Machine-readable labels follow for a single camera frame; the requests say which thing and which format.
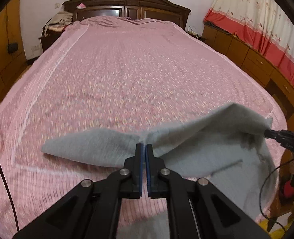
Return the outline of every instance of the red object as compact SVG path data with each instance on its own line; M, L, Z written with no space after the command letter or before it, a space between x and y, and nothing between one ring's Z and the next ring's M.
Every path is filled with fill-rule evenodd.
M283 187L283 194L286 199L294 196L294 188L291 186L291 180L287 181Z
M214 11L212 8L208 11L203 21L210 21L229 33L237 35L240 40L251 45L272 64L278 67L280 72L294 86L294 59L285 53L286 48L276 46L258 31L253 30L247 25L242 25L236 19L232 20Z

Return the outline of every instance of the blue gripper pad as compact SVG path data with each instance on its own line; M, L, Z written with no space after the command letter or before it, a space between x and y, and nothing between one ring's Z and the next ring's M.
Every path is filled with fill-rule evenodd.
M143 195L143 163L145 160L145 146L141 144L140 150L140 173L139 173L139 193L140 196Z
M146 161L147 191L149 196L151 193L151 177L150 177L150 167L149 167L147 146L144 146L144 155L145 155L145 161Z

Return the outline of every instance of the wooden dresser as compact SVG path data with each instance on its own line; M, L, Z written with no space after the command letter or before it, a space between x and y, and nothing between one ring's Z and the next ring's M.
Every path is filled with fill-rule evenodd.
M8 52L8 44L18 50ZM0 102L26 67L20 28L20 0L11 0L0 12Z
M205 25L202 37L205 38L207 45L226 55L272 95L285 115L288 130L294 132L294 87L277 67L236 36L220 28ZM289 159L291 159L291 152L286 150L281 163L285 163ZM280 169L280 183L289 178L287 165ZM291 203L292 200L285 200L279 191L271 206L271 216L281 216L289 212Z

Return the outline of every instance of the pink bedsheet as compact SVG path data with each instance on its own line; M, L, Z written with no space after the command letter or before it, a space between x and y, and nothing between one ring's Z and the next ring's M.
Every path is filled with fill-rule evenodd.
M111 168L46 156L46 139L106 127L139 131L187 121L227 102L286 121L251 77L170 22L94 17L69 26L0 104L0 161L22 228L85 178ZM275 165L283 148L267 141ZM120 226L156 215L165 201L124 200ZM0 178L0 236L16 232Z

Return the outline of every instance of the drawer handle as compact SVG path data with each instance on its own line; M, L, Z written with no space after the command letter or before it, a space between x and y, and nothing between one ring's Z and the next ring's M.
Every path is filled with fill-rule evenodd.
M263 65L263 62L259 61L258 59L255 59L255 60L257 60L261 65Z
M291 93L290 90L288 89L288 87L286 85L283 85L283 86L287 90L288 93Z

